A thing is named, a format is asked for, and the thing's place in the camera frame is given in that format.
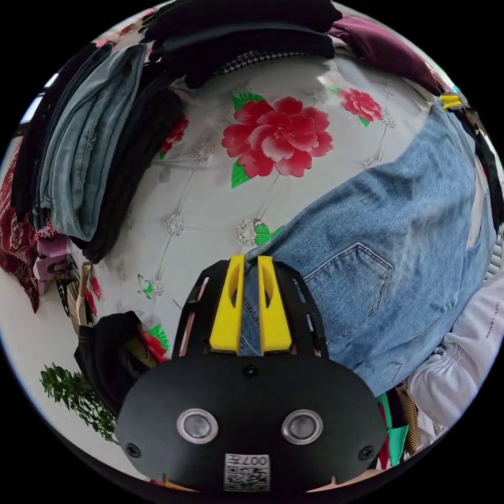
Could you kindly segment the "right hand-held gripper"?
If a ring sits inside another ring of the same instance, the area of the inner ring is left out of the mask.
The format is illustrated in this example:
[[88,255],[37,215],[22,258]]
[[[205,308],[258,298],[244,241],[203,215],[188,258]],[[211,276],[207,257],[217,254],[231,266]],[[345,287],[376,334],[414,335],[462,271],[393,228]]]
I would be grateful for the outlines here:
[[477,112],[463,94],[444,93],[440,96],[443,110],[453,113],[462,122],[466,132],[475,142],[475,152],[484,169],[490,194],[492,221],[496,233],[503,225],[503,192],[498,177],[496,157],[484,138],[485,128]]

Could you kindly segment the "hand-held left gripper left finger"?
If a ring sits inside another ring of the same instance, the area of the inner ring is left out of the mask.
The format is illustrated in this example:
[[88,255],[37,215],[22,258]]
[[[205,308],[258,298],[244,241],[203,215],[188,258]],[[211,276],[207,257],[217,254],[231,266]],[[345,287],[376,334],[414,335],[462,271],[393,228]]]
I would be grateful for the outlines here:
[[245,256],[231,256],[225,264],[225,276],[209,338],[211,350],[238,353],[242,323]]

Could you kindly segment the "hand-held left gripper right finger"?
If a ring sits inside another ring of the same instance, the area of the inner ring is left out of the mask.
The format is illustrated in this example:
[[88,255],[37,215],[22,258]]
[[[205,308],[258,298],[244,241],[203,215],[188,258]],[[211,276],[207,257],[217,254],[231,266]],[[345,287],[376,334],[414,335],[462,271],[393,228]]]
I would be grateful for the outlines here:
[[289,352],[292,339],[272,258],[259,256],[257,268],[261,353]]

